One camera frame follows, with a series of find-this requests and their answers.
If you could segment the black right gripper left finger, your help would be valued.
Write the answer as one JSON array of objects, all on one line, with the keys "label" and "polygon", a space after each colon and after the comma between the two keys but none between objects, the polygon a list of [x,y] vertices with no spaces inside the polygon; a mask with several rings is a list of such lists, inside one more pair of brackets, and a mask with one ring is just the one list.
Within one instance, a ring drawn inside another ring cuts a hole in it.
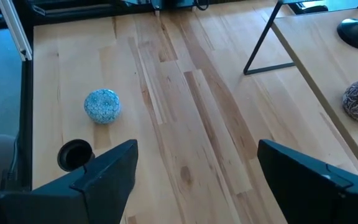
[{"label": "black right gripper left finger", "polygon": [[0,191],[0,224],[119,224],[138,156],[130,139],[35,190]]}]

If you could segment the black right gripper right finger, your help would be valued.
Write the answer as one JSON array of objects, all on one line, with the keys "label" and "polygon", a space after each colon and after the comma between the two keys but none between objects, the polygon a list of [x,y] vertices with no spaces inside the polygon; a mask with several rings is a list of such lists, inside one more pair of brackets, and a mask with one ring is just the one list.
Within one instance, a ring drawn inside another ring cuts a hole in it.
[{"label": "black right gripper right finger", "polygon": [[358,175],[268,139],[257,158],[288,224],[358,224]]}]

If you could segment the blue patterned candle tin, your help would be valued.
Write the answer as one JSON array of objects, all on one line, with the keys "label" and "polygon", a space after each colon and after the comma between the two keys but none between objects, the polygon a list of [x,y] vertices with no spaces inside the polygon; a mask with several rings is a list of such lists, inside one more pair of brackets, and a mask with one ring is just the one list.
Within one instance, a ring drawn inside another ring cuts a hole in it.
[{"label": "blue patterned candle tin", "polygon": [[83,106],[89,118],[98,124],[112,123],[121,113],[119,96],[109,89],[92,91],[85,98]]}]

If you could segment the wooden shelf with black legs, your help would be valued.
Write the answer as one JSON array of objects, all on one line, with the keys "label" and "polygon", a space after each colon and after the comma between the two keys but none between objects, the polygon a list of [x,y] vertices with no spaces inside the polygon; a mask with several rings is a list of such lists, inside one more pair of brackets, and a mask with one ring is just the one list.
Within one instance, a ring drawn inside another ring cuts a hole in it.
[{"label": "wooden shelf with black legs", "polygon": [[317,99],[358,159],[358,121],[346,114],[342,96],[358,81],[358,49],[346,44],[337,34],[337,26],[347,18],[358,19],[358,6],[340,11],[277,17],[285,4],[305,0],[275,0],[276,5],[257,42],[244,74],[266,72],[268,68],[249,67],[269,30],[273,30]]}]

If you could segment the white aluminium bracket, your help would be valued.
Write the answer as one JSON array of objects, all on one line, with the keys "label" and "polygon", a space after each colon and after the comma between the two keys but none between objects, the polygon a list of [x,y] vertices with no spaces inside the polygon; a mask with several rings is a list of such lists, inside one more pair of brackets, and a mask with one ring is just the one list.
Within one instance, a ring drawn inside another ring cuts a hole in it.
[{"label": "white aluminium bracket", "polygon": [[32,60],[32,49],[12,0],[0,0],[0,10],[23,62]]}]

